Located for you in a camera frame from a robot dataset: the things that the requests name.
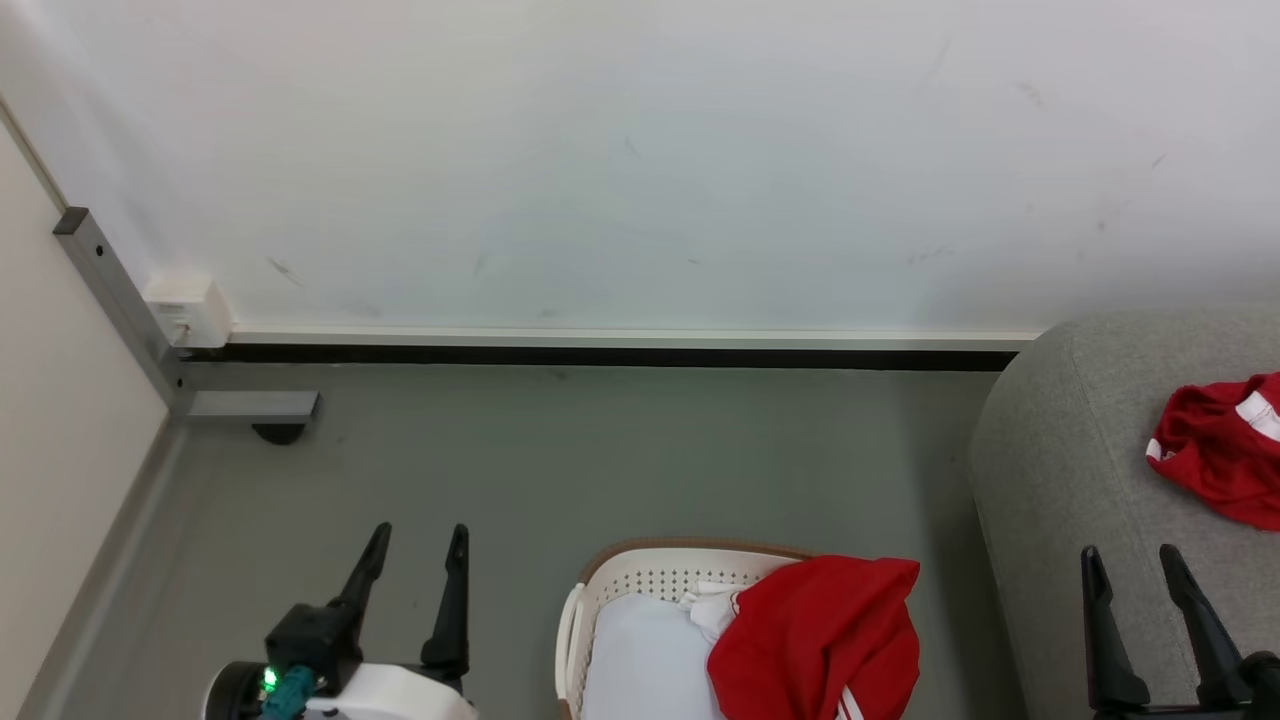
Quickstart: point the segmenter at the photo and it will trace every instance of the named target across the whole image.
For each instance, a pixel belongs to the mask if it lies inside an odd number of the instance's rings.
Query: electrical outlet
[[[174,347],[221,347],[232,333],[232,315],[212,281],[159,278],[142,297]]]

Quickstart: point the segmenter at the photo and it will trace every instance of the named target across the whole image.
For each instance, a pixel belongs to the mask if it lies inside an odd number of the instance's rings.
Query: gray sofa
[[[1098,546],[1134,670],[1156,703],[1198,674],[1157,548],[1174,543],[1243,655],[1280,652],[1280,534],[1221,518],[1153,473],[1147,441],[1184,384],[1280,370],[1280,306],[1126,311],[1066,323],[996,383],[972,483],[1028,712],[1089,716],[1079,553]]]

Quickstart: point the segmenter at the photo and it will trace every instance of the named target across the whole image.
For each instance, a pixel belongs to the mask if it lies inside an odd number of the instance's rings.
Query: white plastic basket
[[[616,544],[582,570],[564,600],[556,634],[556,694],[563,720],[580,720],[595,618],[634,592],[678,602],[698,580],[750,584],[773,570],[814,557],[788,547],[704,538],[648,538]]]

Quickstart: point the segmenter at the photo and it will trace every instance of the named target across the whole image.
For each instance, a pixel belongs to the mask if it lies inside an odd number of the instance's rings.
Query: basket rim
[[[737,552],[755,552],[759,555],[777,555],[780,557],[790,557],[792,560],[810,560],[818,557],[820,553],[809,550],[803,550],[799,547],[791,547],[786,544],[769,544],[759,542],[748,542],[732,538],[704,538],[704,537],[646,537],[646,538],[632,538],[628,541],[622,541],[613,543],[591,559],[582,569],[579,575],[577,582],[590,584],[591,577],[595,571],[600,569],[602,565],[612,560],[614,556],[622,555],[623,552],[631,552],[632,550],[732,550]]]

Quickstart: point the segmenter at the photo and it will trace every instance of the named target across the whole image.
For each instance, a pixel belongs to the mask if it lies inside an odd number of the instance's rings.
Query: metal frame
[[[320,406],[316,391],[210,391],[193,387],[177,348],[151,316],[111,243],[87,208],[68,208],[54,236],[84,278],[125,347],[178,421],[302,425]]]

